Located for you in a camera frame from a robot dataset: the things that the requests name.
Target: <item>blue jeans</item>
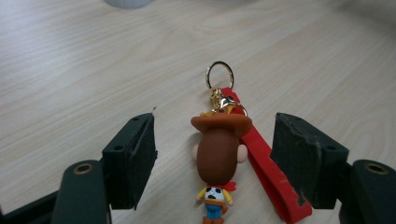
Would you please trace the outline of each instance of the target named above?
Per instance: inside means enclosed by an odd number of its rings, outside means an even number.
[[[220,218],[220,211],[221,207],[220,206],[215,206],[215,205],[206,205],[206,216],[210,219],[219,219]]]

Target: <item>cartoon figure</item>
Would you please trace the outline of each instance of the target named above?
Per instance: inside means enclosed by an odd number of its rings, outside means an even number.
[[[238,138],[250,130],[252,122],[244,115],[216,113],[211,117],[194,117],[191,124],[203,134],[192,155],[197,161],[199,176],[207,184],[196,200],[205,199],[204,224],[221,224],[224,219],[220,212],[224,214],[228,209],[224,200],[233,205],[229,191],[235,189],[235,183],[230,180],[236,164],[248,157],[247,148],[239,144]]]

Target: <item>yellow shirt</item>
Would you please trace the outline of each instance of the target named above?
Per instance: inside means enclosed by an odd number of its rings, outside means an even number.
[[[198,193],[197,197],[200,198],[200,199],[205,198],[206,200],[211,200],[211,201],[224,201],[221,197],[220,197],[219,199],[211,199],[211,198],[205,197],[206,189],[207,189],[207,188],[202,189],[202,190]],[[226,200],[227,202],[233,200],[233,197],[231,196],[231,194],[230,194],[227,190],[222,189],[221,192],[222,192],[222,195],[223,195],[223,197],[225,198],[225,200]]]

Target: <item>light wood grain surface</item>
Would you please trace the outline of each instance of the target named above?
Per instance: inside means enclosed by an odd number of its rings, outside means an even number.
[[[396,167],[396,2],[391,0],[0,1],[0,204],[8,213],[99,160],[126,121],[154,106],[159,158],[136,211],[114,223],[200,223],[205,185],[190,118],[210,108],[205,70],[234,90],[272,145],[276,112],[308,120],[348,161]],[[228,85],[222,68],[212,82]],[[249,162],[226,223],[283,223]],[[300,223],[339,223],[315,210]]]

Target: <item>keychain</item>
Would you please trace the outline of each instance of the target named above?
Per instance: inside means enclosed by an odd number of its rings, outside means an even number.
[[[204,224],[221,224],[228,205],[233,205],[230,191],[236,190],[236,183],[231,182],[237,163],[248,158],[245,145],[240,145],[239,138],[244,136],[252,127],[246,109],[231,97],[224,97],[221,89],[212,89],[209,81],[211,68],[216,64],[223,64],[230,73],[230,88],[233,86],[233,72],[226,63],[217,62],[208,68],[206,84],[211,91],[211,111],[202,113],[200,117],[191,119],[191,124],[203,134],[199,145],[192,150],[196,159],[198,174],[206,187],[202,189],[196,200],[204,200],[206,217]],[[233,107],[242,108],[244,115],[230,114]]]
[[[215,65],[223,65],[230,75],[227,88],[214,89],[210,85],[210,72]],[[207,210],[204,224],[223,223],[220,212],[227,211],[225,201],[233,205],[229,191],[235,183],[233,177],[238,162],[249,158],[279,216],[288,224],[296,223],[312,214],[310,204],[300,198],[289,180],[270,159],[272,149],[252,125],[248,112],[233,92],[233,71],[224,62],[215,62],[207,68],[206,86],[210,89],[212,110],[191,119],[191,124],[203,133],[198,146],[192,150],[197,161],[198,174],[207,183],[196,200],[204,199]]]

